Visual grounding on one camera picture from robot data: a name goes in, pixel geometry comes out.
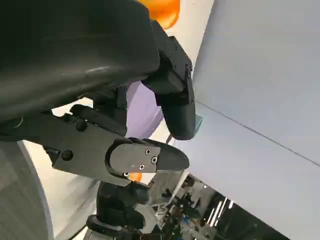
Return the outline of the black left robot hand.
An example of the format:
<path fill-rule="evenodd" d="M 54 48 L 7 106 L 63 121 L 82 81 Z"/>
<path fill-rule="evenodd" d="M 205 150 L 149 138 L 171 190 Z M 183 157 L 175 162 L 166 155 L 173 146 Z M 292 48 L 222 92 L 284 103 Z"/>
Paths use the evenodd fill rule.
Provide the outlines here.
<path fill-rule="evenodd" d="M 136 0 L 0 3 L 0 138 L 43 146 L 54 169 L 118 186 L 182 171 L 180 150 L 126 137 L 127 89 L 154 93 L 171 135 L 195 135 L 190 58 Z"/>

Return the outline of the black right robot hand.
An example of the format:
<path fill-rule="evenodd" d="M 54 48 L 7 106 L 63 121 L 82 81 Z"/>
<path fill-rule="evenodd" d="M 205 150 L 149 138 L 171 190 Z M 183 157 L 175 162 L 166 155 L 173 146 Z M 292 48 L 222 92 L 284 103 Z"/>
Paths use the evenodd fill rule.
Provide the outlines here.
<path fill-rule="evenodd" d="M 145 227 L 145 217 L 136 210 L 137 205 L 146 205 L 149 201 L 149 188 L 146 185 L 131 182 L 126 186 L 101 182 L 96 197 L 97 219 L 115 227 Z"/>

